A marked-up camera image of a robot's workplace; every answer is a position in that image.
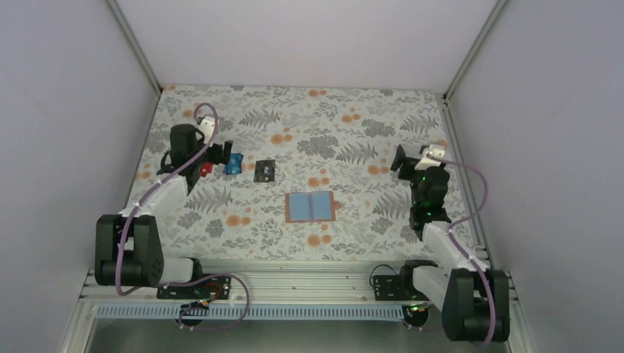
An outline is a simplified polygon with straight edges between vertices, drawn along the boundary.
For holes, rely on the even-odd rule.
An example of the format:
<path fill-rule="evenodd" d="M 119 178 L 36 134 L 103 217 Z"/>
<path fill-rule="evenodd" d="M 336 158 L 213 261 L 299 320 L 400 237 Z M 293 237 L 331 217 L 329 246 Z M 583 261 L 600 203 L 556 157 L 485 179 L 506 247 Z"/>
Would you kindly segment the blue credit card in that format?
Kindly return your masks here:
<path fill-rule="evenodd" d="M 228 171 L 230 174 L 240 174 L 242 172 L 242 162 L 244 160 L 244 155 L 241 153 L 232 153 L 230 155 L 229 162 L 227 164 Z"/>
<path fill-rule="evenodd" d="M 238 158 L 230 158 L 229 163 L 224 167 L 223 173 L 226 175 L 238 175 L 242 173 L 242 162 Z"/>

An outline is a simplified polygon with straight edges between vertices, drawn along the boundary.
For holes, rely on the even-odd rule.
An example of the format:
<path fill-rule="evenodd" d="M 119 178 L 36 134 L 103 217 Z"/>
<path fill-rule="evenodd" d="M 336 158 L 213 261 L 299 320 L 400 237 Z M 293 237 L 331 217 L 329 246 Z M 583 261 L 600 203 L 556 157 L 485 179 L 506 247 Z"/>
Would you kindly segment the red VIP card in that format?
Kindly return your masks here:
<path fill-rule="evenodd" d="M 208 174 L 211 174 L 213 170 L 212 163 L 203 163 L 199 169 L 199 174 L 201 177 L 206 177 Z"/>

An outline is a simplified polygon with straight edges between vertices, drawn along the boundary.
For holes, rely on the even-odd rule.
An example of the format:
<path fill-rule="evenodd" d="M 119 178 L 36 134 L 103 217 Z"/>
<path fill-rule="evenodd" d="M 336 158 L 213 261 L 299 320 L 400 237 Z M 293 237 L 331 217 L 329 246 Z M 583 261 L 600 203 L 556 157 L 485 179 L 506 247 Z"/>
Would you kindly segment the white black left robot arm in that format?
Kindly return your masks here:
<path fill-rule="evenodd" d="M 171 148 L 161 160 L 157 180 L 135 203 L 96 222 L 95 279 L 126 295 L 134 288 L 174 284 L 185 297 L 198 296 L 205 278 L 191 257 L 165 256 L 160 241 L 163 221 L 185 203 L 205 166 L 225 164 L 232 141 L 215 144 L 219 122 L 207 117 L 197 125 L 170 131 Z"/>

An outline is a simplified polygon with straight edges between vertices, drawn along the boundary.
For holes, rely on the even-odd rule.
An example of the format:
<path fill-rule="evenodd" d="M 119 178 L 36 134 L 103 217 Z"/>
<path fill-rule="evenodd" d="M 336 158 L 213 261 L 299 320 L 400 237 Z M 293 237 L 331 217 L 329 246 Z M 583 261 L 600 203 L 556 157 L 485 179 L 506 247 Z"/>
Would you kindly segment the black VIP card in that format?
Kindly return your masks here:
<path fill-rule="evenodd" d="M 271 166 L 266 160 L 261 160 L 255 164 L 254 182 L 269 182 L 271 176 Z"/>
<path fill-rule="evenodd" d="M 275 179 L 275 161 L 260 160 L 255 164 L 255 182 L 273 182 Z"/>

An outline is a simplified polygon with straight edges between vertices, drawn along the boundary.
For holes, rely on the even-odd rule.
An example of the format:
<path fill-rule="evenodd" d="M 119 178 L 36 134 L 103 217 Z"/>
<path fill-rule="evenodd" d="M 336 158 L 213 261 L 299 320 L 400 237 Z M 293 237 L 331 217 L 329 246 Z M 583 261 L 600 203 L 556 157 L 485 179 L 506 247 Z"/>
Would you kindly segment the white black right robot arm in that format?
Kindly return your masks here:
<path fill-rule="evenodd" d="M 411 189 L 410 228 L 430 247 L 436 259 L 410 265 L 399 279 L 407 299 L 421 294 L 442 315 L 442 329 L 451 341 L 487 345 L 508 340 L 511 330 L 509 284 L 504 271 L 480 260 L 453 232 L 473 219 L 472 213 L 452 221 L 444 207 L 450 173 L 445 147 L 431 144 L 419 158 L 408 157 L 398 146 L 390 169 Z"/>

